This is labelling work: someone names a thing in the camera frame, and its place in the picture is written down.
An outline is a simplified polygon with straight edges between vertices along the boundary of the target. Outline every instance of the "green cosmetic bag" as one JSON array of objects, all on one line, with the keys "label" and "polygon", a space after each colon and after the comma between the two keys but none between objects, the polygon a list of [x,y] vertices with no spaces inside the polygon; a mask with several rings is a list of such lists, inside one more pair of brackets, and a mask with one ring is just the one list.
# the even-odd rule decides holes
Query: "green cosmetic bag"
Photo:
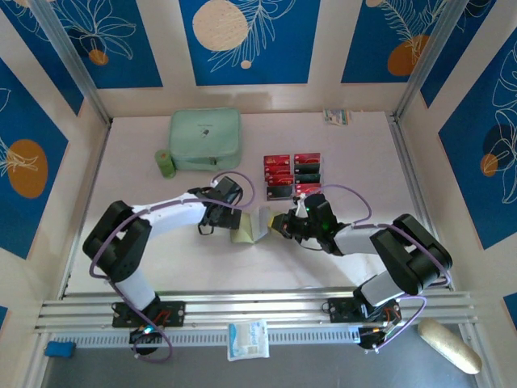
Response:
[{"label": "green cosmetic bag", "polygon": [[241,113],[233,108],[186,109],[170,119],[176,170],[231,170],[241,162]]}]

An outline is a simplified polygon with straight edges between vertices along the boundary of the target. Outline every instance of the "white packet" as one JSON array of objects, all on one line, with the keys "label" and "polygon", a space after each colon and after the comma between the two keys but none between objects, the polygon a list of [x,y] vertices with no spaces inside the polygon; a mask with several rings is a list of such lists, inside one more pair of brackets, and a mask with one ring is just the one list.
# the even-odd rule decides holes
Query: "white packet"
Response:
[{"label": "white packet", "polygon": [[228,361],[269,358],[269,338],[265,320],[230,323],[228,335]]}]

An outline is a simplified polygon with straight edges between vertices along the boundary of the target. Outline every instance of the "small blue object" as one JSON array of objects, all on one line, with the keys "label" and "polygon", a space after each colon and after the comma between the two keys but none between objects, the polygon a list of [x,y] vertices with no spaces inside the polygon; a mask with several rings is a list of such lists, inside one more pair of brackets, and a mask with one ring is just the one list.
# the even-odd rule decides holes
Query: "small blue object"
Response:
[{"label": "small blue object", "polygon": [[50,341],[45,349],[45,356],[47,357],[62,357],[70,358],[74,353],[74,342],[57,342]]},{"label": "small blue object", "polygon": [[517,330],[517,293],[507,295],[503,299],[510,313],[511,320],[514,322],[515,329]]}]

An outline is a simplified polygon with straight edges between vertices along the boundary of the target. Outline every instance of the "red card pack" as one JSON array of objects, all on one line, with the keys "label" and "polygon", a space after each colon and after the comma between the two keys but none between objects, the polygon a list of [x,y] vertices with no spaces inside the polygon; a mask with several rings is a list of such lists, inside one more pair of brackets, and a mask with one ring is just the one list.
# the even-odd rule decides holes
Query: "red card pack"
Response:
[{"label": "red card pack", "polygon": [[294,154],[295,164],[319,163],[322,160],[322,155],[319,152],[311,154]]},{"label": "red card pack", "polygon": [[268,186],[289,186],[294,183],[292,175],[272,175],[267,178]]},{"label": "red card pack", "polygon": [[290,175],[291,168],[289,166],[265,166],[264,176],[266,180],[273,175]]},{"label": "red card pack", "polygon": [[320,188],[322,187],[321,183],[306,183],[306,184],[297,184],[295,186],[296,195],[300,194],[314,194],[321,192]]},{"label": "red card pack", "polygon": [[266,155],[264,156],[264,166],[290,166],[291,157],[289,155]]}]

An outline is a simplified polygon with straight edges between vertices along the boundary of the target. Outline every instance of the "black mount bracket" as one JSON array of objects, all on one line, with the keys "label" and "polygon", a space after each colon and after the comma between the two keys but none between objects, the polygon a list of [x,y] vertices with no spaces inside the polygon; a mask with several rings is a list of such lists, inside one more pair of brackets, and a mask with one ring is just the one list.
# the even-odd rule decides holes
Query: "black mount bracket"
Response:
[{"label": "black mount bracket", "polygon": [[[142,311],[142,314],[163,327],[182,327],[185,319],[185,302],[162,302],[158,297]],[[123,302],[113,303],[113,327],[147,326],[137,313]]]},{"label": "black mount bracket", "polygon": [[365,318],[361,306],[358,305],[357,299],[354,297],[331,297],[327,303],[328,310],[326,312],[330,316],[331,323],[383,323],[388,320],[387,309],[400,311],[400,306],[394,299],[377,307],[367,318]]}]

